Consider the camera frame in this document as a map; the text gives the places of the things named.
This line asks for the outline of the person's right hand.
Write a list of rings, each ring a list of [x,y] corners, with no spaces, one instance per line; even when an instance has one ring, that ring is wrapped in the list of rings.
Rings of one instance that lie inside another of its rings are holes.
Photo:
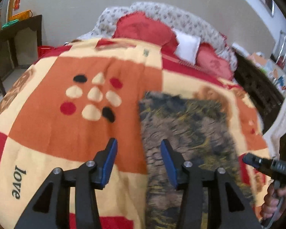
[[[281,197],[285,198],[275,219],[278,220],[286,209],[286,186],[284,186],[283,188],[277,189],[275,191],[274,185],[272,183],[268,187],[267,194],[264,197],[264,203],[262,204],[262,207],[261,207],[260,215],[263,219],[271,218],[274,215],[274,213],[278,211],[277,206],[279,203],[279,199],[274,197],[275,192],[277,193],[278,198],[281,198]]]

